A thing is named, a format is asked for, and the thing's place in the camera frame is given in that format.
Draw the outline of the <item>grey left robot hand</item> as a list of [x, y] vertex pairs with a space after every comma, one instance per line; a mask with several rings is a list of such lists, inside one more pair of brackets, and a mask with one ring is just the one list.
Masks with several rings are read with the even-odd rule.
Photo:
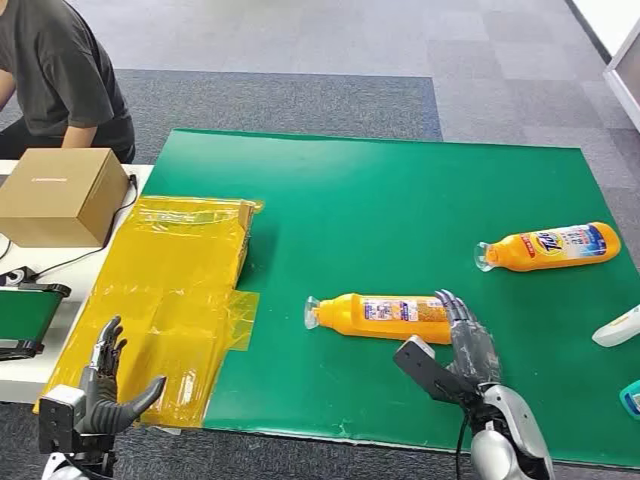
[[117, 401], [117, 373], [125, 338], [122, 319], [116, 315], [98, 335], [90, 361], [81, 376], [79, 387], [85, 394], [86, 413], [82, 421], [83, 433], [115, 435], [133, 425], [140, 415], [159, 399], [167, 378], [159, 375], [132, 400]]

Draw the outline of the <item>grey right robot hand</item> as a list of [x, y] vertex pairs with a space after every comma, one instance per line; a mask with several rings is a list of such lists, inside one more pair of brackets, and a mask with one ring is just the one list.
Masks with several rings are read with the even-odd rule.
[[469, 383], [500, 384], [502, 368], [493, 337], [462, 299], [451, 291], [435, 292], [450, 327], [453, 360], [446, 367]]

